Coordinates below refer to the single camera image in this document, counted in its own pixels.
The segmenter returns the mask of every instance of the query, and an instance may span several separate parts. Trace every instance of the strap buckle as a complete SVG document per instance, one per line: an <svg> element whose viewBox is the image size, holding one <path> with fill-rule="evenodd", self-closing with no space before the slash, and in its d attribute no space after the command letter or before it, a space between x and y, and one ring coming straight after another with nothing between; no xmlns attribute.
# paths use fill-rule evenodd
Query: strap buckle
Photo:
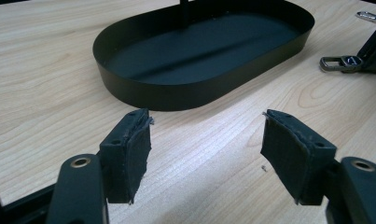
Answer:
<svg viewBox="0 0 376 224"><path fill-rule="evenodd" d="M326 72L354 73L361 69L363 60L357 56L323 57L319 64Z"/></svg>

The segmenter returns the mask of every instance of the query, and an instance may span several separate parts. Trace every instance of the wood grain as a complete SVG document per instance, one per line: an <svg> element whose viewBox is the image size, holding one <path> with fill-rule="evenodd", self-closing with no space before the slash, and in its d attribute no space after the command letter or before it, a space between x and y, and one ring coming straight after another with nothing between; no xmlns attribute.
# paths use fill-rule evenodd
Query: wood grain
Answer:
<svg viewBox="0 0 376 224"><path fill-rule="evenodd" d="M304 50L196 109L154 112L148 170L134 205L111 223L326 223L325 207L296 206L260 155L261 113L282 110L339 149L376 162L376 76L323 73L323 56L356 54L376 25L357 0L291 1L316 24ZM100 79L91 47L108 25L178 1L28 1L0 6L0 197L4 204L56 181L61 164L96 153L135 108Z"/></svg>

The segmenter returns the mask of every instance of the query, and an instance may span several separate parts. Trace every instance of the metal grommet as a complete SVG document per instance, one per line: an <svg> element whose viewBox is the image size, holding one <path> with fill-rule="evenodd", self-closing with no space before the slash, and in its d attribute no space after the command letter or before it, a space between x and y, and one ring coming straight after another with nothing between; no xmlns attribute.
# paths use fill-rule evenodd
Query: metal grommet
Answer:
<svg viewBox="0 0 376 224"><path fill-rule="evenodd" d="M91 162L90 158L82 157L82 158L78 158L78 159L72 161L71 166L74 167L74 168L80 168L80 167L88 165L90 162Z"/></svg>
<svg viewBox="0 0 376 224"><path fill-rule="evenodd" d="M376 169L369 163L365 162L365 161L351 161L351 164L359 169L359 170L363 170L363 171L366 171L366 172L374 172Z"/></svg>

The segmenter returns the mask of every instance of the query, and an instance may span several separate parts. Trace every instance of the oval tray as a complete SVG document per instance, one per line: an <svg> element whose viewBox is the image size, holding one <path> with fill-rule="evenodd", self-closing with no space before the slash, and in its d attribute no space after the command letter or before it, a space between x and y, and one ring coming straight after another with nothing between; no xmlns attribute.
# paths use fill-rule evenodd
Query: oval tray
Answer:
<svg viewBox="0 0 376 224"><path fill-rule="evenodd" d="M120 101L175 111L208 104L301 51L314 25L282 0L201 0L116 22L94 58Z"/></svg>

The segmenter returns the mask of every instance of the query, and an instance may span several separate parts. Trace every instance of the wooden table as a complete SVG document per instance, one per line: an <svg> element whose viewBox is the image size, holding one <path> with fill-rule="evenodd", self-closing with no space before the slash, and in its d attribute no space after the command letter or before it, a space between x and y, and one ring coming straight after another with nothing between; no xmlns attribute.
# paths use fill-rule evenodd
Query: wooden table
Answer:
<svg viewBox="0 0 376 224"><path fill-rule="evenodd" d="M326 223L296 206L260 155L268 108L292 114L339 149L376 162L376 75L324 73L324 56L356 54L376 24L357 0L292 0L316 24L304 50L196 109L155 112L152 151L135 204L110 204L111 223ZM134 107L104 87L92 55L108 25L176 0L29 1L0 6L0 197L56 181L63 161L96 153Z"/></svg>

